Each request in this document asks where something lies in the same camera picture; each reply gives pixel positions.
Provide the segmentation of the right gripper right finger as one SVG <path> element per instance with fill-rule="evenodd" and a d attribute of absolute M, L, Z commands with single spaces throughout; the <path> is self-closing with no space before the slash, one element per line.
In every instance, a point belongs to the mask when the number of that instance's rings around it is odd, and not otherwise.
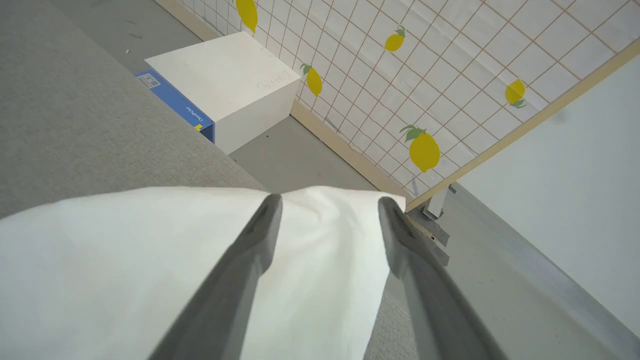
<path fill-rule="evenodd" d="M 421 360 L 505 360 L 506 354 L 425 235 L 391 197 L 378 200 L 386 259 L 403 286 Z"/>

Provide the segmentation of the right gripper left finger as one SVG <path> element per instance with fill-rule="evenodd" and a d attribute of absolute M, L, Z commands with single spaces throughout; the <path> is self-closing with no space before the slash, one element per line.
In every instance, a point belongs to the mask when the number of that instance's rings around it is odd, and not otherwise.
<path fill-rule="evenodd" d="M 259 278 L 270 268 L 282 196 L 269 194 L 158 342 L 152 360 L 238 360 Z"/>

